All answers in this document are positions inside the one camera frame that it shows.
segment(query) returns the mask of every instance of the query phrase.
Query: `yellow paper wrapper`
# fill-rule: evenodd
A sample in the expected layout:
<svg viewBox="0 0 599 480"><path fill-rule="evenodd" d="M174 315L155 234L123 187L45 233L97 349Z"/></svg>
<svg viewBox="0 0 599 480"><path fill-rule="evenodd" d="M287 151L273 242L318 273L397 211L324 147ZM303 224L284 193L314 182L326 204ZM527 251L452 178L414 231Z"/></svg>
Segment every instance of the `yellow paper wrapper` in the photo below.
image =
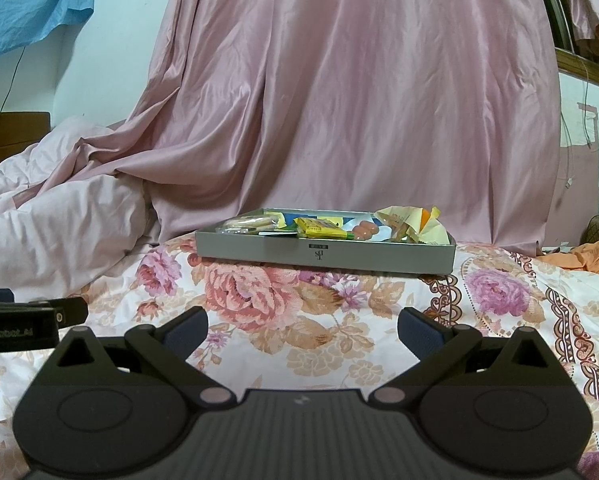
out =
<svg viewBox="0 0 599 480"><path fill-rule="evenodd" d="M274 216L277 220L277 229L283 229L286 227L286 219L284 218L284 213L280 213L279 211L264 211L266 216Z"/></svg>
<svg viewBox="0 0 599 480"><path fill-rule="evenodd" d="M337 227L343 226L343 218L341 216L318 216L317 219L318 220L327 220L327 221L335 224Z"/></svg>
<svg viewBox="0 0 599 480"><path fill-rule="evenodd" d="M417 243L448 245L449 234L439 222L439 209L428 212L421 207L390 206L375 216L391 228L391 240L402 241L406 237Z"/></svg>

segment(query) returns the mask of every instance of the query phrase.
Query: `pink rose pattern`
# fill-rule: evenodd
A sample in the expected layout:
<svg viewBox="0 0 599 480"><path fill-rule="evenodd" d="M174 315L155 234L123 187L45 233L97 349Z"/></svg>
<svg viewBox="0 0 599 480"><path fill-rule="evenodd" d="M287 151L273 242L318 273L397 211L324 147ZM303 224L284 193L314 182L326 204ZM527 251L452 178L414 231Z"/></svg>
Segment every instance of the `pink rose pattern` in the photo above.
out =
<svg viewBox="0 0 599 480"><path fill-rule="evenodd" d="M182 266L166 248L159 247L142 259L137 269L137 283L146 287L148 294L156 298L167 294L174 296L176 282L182 277Z"/></svg>
<svg viewBox="0 0 599 480"><path fill-rule="evenodd" d="M206 272L206 306L246 332L292 324L302 307L298 271L215 264Z"/></svg>
<svg viewBox="0 0 599 480"><path fill-rule="evenodd" d="M466 276L466 285L482 313L518 317L529 307L530 287L501 270L475 270Z"/></svg>

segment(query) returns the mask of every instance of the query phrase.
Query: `wooden frame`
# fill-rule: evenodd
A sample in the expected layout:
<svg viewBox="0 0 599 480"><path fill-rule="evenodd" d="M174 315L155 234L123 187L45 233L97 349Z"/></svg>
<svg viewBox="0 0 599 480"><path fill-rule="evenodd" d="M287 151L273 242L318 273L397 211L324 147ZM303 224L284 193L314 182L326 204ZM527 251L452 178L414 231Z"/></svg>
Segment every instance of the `wooden frame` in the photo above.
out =
<svg viewBox="0 0 599 480"><path fill-rule="evenodd" d="M0 113L0 162L39 142L49 132L48 112Z"/></svg>
<svg viewBox="0 0 599 480"><path fill-rule="evenodd" d="M556 48L557 67L560 72L574 75L599 86L599 65L577 54Z"/></svg>
<svg viewBox="0 0 599 480"><path fill-rule="evenodd" d="M555 45L562 49L575 51L573 44L573 32L571 31L570 22L566 17L566 9L561 0L544 0L550 20L550 27L553 31L553 39Z"/></svg>

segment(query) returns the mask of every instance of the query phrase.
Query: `gray tray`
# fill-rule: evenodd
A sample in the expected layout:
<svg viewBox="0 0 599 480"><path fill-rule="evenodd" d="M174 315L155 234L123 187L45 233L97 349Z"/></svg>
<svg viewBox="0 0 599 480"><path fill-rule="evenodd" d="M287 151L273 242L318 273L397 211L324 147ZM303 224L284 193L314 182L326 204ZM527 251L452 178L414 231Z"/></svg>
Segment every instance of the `gray tray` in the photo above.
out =
<svg viewBox="0 0 599 480"><path fill-rule="evenodd" d="M369 213L275 209L306 216L355 218ZM262 214L264 209L245 214ZM355 240L315 240L308 238L220 234L223 222L197 231L199 256L220 260L239 260L302 267L370 270L403 274L451 274L457 244L450 236L449 245L359 242Z"/></svg>

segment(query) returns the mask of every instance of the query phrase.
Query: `electrical cable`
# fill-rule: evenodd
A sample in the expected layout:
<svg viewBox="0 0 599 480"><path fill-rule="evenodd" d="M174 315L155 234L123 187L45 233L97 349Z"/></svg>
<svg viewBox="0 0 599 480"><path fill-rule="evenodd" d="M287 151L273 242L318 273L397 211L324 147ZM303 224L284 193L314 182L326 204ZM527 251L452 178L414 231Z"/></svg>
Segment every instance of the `electrical cable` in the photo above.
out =
<svg viewBox="0 0 599 480"><path fill-rule="evenodd" d="M591 80L589 77L588 67L586 66L586 63L583 62L582 59L580 59L579 61L582 64L583 69L586 70L586 90L584 91L584 95L583 95L582 123L583 123L583 132L584 132L584 135L586 136L586 145L588 145L588 149L591 150L593 148L593 144L591 142L591 136L588 133L588 126L586 125L586 113L588 112L588 87L589 87L589 84L591 83Z"/></svg>
<svg viewBox="0 0 599 480"><path fill-rule="evenodd" d="M4 112L4 107L6 106L6 101L8 100L8 97L10 96L10 92L12 91L12 84L15 82L15 76L17 75L17 69L19 68L19 63L22 62L23 53L25 51L26 51L26 47L24 47L22 49L22 54L20 55L19 61L17 62L17 65L15 65L15 70L12 73L12 79L10 80L10 88L8 89L8 93L6 94L6 98L4 99L4 102L2 103L2 108L0 109L0 118L2 116L2 113Z"/></svg>
<svg viewBox="0 0 599 480"><path fill-rule="evenodd" d="M558 180L565 180L566 189L570 188L573 183L574 175L571 175L571 150L573 149L573 140L571 138L571 133L568 130L568 124L566 124L566 118L564 114L561 114L562 124L564 125L564 129L566 131L566 178L558 178Z"/></svg>

